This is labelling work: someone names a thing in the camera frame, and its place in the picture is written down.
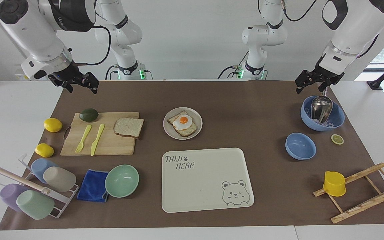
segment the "wooden cutting board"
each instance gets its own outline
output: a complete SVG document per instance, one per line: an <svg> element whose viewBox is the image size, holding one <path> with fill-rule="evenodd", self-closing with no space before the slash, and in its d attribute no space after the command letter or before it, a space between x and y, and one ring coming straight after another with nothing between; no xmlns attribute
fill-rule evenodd
<svg viewBox="0 0 384 240"><path fill-rule="evenodd" d="M116 120L122 117L139 118L138 112L102 112L92 123L87 123L79 118L79 113L73 117L70 125L70 132L67 136L60 155L62 156L90 156L91 143L96 139L97 131L101 123L105 124L105 129L100 137L94 155L132 155L134 153L135 138L126 138L116 135L113 132L113 125ZM84 134L85 127L91 124L91 130L84 141L84 148L79 153L75 153L76 147Z"/></svg>

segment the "blue cloth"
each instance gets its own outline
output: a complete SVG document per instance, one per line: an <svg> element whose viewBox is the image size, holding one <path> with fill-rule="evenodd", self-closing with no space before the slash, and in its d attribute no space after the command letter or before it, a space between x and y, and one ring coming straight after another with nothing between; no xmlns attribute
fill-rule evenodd
<svg viewBox="0 0 384 240"><path fill-rule="evenodd" d="M85 174L76 199L90 202L106 202L108 200L108 193L105 187L105 180L108 173L89 169Z"/></svg>

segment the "lemon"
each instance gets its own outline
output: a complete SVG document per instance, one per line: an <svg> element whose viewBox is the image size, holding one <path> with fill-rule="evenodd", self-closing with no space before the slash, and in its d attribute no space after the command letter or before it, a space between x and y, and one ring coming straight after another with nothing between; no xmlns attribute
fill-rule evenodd
<svg viewBox="0 0 384 240"><path fill-rule="evenodd" d="M61 121L57 118L49 118L44 121L44 128L49 132L58 132L63 127Z"/></svg>
<svg viewBox="0 0 384 240"><path fill-rule="evenodd" d="M53 156L54 149L46 143L40 143L36 146L35 152L43 158L49 158Z"/></svg>
<svg viewBox="0 0 384 240"><path fill-rule="evenodd" d="M331 141L333 141L333 143L335 143L337 145L342 145L344 143L342 136L337 135L337 134L331 135Z"/></svg>

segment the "white plate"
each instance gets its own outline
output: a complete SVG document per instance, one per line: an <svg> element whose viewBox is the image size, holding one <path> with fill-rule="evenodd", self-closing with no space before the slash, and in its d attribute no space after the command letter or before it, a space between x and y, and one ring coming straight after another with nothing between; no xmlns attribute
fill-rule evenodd
<svg viewBox="0 0 384 240"><path fill-rule="evenodd" d="M196 129L196 131L190 135L189 137L182 137L180 134L178 134L175 130L174 130L174 127L169 123L167 122L167 120L173 116L176 116L177 114L179 114L180 112L182 111L186 111L187 114L189 114L189 116L192 117L192 120L194 121L195 125L197 126L198 129ZM180 107L180 108L175 108L171 111L169 111L165 117L164 117L164 122L163 122L163 127L164 127L164 131L172 138L174 139L177 139L177 140L187 140L187 139L191 139L193 137L195 137L196 135L198 135L199 132L201 132L201 129L202 129L202 118L201 118L201 115L193 110L192 108L186 108L186 107Z"/></svg>
<svg viewBox="0 0 384 240"><path fill-rule="evenodd" d="M161 206L167 213L250 207L254 203L239 148L166 152Z"/></svg>

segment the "purple cup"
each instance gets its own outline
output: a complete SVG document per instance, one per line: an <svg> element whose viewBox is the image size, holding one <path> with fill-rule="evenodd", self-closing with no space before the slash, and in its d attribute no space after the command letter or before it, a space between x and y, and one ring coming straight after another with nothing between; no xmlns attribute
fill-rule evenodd
<svg viewBox="0 0 384 240"><path fill-rule="evenodd" d="M16 212L21 212L22 210L17 206L16 200L21 193L27 190L30 190L30 188L20 184L8 184L1 189L0 197L11 209Z"/></svg>

